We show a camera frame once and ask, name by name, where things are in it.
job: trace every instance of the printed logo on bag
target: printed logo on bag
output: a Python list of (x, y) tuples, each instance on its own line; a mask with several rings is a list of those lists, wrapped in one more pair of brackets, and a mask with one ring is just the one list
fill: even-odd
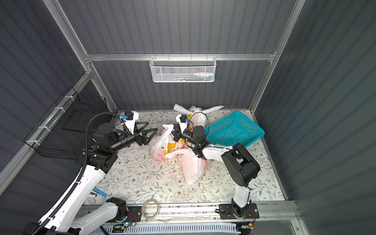
[(170, 151), (170, 149), (175, 148), (175, 145), (176, 145), (176, 142), (175, 142), (175, 143), (168, 143), (168, 144), (167, 144), (167, 151), (164, 150), (163, 153), (164, 153), (165, 155), (168, 154), (168, 152)]

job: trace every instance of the blue plastic basket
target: blue plastic basket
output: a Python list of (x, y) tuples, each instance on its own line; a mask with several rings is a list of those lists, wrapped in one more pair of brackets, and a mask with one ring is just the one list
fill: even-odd
[(265, 134), (264, 130), (239, 111), (233, 112), (209, 127), (206, 136), (208, 141), (211, 144), (224, 146), (241, 143), (248, 147)]

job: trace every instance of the black wire mesh basket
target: black wire mesh basket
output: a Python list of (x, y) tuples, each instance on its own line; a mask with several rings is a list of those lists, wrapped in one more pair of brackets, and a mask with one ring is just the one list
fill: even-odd
[[(24, 142), (43, 157), (80, 160), (83, 158), (88, 122), (96, 114), (108, 111), (104, 97), (75, 93), (61, 107), (55, 108), (53, 115), (35, 128), (35, 133), (31, 131)], [(94, 143), (93, 130), (102, 123), (110, 122), (111, 118), (110, 115), (102, 115), (91, 122), (89, 148)]]

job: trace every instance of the black cable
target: black cable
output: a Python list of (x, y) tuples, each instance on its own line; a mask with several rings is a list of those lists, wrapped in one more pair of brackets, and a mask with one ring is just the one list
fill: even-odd
[(226, 213), (224, 212), (223, 210), (220, 210), (220, 209), (215, 209), (215, 212), (218, 213), (218, 214), (224, 214), (224, 215), (232, 215), (233, 213), (232, 212), (229, 212), (229, 213)]
[(208, 146), (208, 147), (213, 147), (213, 148), (219, 148), (219, 149), (228, 149), (228, 148), (224, 148), (224, 147), (219, 147), (219, 146)]
[(83, 166), (80, 170), (80, 173), (78, 174), (77, 176), (77, 179), (76, 181), (74, 182), (74, 184), (72, 185), (72, 187), (69, 189), (68, 193), (64, 196), (64, 198), (61, 200), (61, 202), (56, 206), (56, 208), (51, 212), (51, 214), (47, 217), (47, 219), (45, 219), (35, 230), (34, 232), (32, 233), (32, 235), (36, 235), (51, 219), (50, 218), (53, 218), (56, 213), (59, 211), (59, 209), (64, 205), (65, 201), (69, 198), (69, 196), (72, 194), (72, 192), (74, 191), (74, 189), (77, 187), (78, 185), (78, 182), (80, 182), (82, 176), (83, 176), (83, 173), (86, 169), (86, 165), (88, 164), (88, 158), (89, 158), (89, 152), (88, 152), (88, 142), (89, 142), (89, 137), (88, 137), (88, 132), (89, 132), (89, 126), (90, 126), (90, 123), (97, 117), (97, 116), (100, 116), (100, 115), (103, 115), (103, 114), (110, 114), (110, 115), (113, 115), (117, 118), (120, 119), (121, 121), (121, 118), (116, 115), (116, 114), (113, 114), (111, 112), (103, 112), (103, 113), (100, 113), (100, 114), (97, 114), (95, 115), (88, 123), (88, 125), (86, 126), (86, 131), (85, 131), (85, 160), (83, 162)]
[(124, 133), (125, 133), (128, 137), (130, 137), (132, 134), (130, 133), (130, 131), (129, 131), (129, 129), (127, 128), (127, 126), (125, 125), (125, 123), (122, 123), (121, 125), (123, 126)]
[(102, 225), (99, 226), (100, 230), (102, 230), (102, 232), (105, 234), (105, 235), (110, 235), (103, 227)]
[[(192, 126), (193, 126), (193, 122), (191, 121), (191, 119), (193, 118), (193, 116), (194, 116), (195, 114), (203, 114), (203, 115), (205, 115), (205, 117), (206, 117), (206, 121), (208, 122), (208, 132), (204, 135), (204, 136), (206, 137), (206, 136), (209, 134), (209, 130), (210, 130), (210, 122), (209, 122), (209, 119), (208, 119), (208, 117), (207, 117), (207, 115), (206, 115), (205, 113), (203, 113), (203, 112), (195, 112), (195, 113), (191, 116), (191, 118), (189, 119), (189, 122), (192, 123)], [(192, 143), (191, 143), (191, 146), (189, 146), (185, 140), (184, 140), (184, 142), (185, 142), (185, 144), (187, 145), (188, 148), (190, 148), (190, 149), (194, 149), (194, 147), (192, 147)]]
[(207, 117), (207, 115), (205, 114), (205, 113), (203, 113), (203, 112), (195, 112), (192, 116), (191, 116), (191, 118), (189, 119), (189, 121), (191, 122), (191, 119), (193, 118), (193, 116), (195, 115), (195, 114), (203, 114), (203, 115), (205, 115), (205, 117), (206, 117), (206, 121), (208, 122), (208, 132), (205, 134), (205, 136), (207, 136), (208, 134), (209, 134), (209, 130), (210, 130), (210, 122), (209, 122), (209, 119), (208, 119), (208, 117)]
[(246, 229), (248, 230), (249, 235), (252, 235), (251, 230), (249, 230), (249, 228), (247, 227), (247, 223), (246, 223), (246, 220), (245, 220), (245, 218), (244, 218), (244, 213), (245, 213), (245, 212), (246, 212), (246, 211), (244, 210), (244, 212), (243, 212), (244, 225), (246, 226)]

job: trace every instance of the white wire mesh basket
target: white wire mesh basket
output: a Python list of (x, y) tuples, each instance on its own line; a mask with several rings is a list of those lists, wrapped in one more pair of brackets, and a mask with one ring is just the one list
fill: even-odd
[(200, 61), (150, 59), (153, 82), (214, 82), (216, 66), (215, 58)]

